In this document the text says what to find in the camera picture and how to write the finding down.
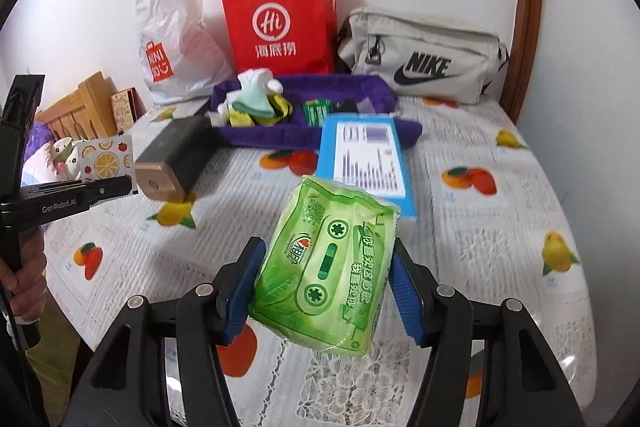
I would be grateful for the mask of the person's left hand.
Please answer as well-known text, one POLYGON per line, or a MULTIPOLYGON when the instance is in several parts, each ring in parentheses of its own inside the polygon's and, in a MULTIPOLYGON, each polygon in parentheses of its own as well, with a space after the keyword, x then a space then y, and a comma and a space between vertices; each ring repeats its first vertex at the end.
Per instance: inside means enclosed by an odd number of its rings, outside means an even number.
POLYGON ((21 239, 22 267, 12 271, 1 261, 1 283, 12 295, 10 306, 16 317, 32 322, 39 319, 46 304, 47 281, 44 276, 47 257, 44 237, 36 228, 21 239))

